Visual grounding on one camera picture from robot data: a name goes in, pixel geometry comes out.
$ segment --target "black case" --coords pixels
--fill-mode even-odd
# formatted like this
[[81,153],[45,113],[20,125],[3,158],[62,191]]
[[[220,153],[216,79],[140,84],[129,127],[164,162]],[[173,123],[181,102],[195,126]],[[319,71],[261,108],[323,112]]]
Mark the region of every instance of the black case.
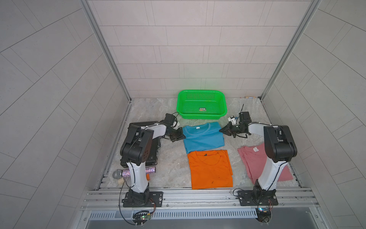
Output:
[[[153,125],[154,123],[157,123],[158,121],[152,121],[152,122],[132,122],[128,125],[128,127],[130,128],[130,126],[132,125],[137,125],[137,126],[150,126]],[[150,149],[150,154],[149,154],[149,158],[146,160],[146,166],[153,166],[158,164],[158,150],[160,148],[160,138],[157,137],[155,139],[153,139],[153,142],[151,144],[151,149]],[[127,159],[125,158],[121,158],[121,165],[124,168],[128,168],[127,166]]]

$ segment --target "pink t-shirt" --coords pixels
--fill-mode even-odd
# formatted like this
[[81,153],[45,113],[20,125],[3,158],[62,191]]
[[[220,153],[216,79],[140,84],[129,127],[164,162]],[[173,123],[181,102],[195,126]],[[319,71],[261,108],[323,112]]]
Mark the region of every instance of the pink t-shirt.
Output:
[[[241,147],[238,149],[238,152],[247,169],[248,177],[254,184],[256,179],[262,175],[267,160],[264,143],[253,147]],[[278,181],[288,181],[292,179],[293,177],[289,168],[287,166],[284,167]]]

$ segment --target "glittery microphone handle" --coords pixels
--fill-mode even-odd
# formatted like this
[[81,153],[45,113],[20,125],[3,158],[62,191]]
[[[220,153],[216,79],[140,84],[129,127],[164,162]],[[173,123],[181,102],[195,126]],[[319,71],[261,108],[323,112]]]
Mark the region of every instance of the glittery microphone handle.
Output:
[[[156,167],[155,166],[150,166],[150,167],[146,167],[145,169],[146,174],[148,173],[156,173]],[[131,173],[129,169],[125,169],[122,171],[122,177],[130,177]]]

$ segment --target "wire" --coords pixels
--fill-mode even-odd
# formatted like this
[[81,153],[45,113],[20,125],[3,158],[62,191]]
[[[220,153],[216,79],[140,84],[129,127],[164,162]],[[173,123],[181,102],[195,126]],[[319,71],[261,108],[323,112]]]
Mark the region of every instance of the wire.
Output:
[[131,224],[131,225],[135,225],[135,224],[132,224],[130,222],[128,222],[122,215],[122,212],[121,212],[121,193],[122,193],[122,188],[121,188],[121,191],[119,192],[119,199],[118,199],[118,208],[119,208],[119,213],[121,213],[121,216],[122,218],[126,221],[126,223],[128,224]]

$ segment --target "green plastic basket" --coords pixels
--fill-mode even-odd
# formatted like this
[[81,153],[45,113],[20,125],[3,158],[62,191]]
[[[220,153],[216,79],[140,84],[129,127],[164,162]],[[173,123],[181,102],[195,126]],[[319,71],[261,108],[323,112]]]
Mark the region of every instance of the green plastic basket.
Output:
[[220,119],[228,109],[222,92],[184,90],[178,94],[177,111],[184,119]]

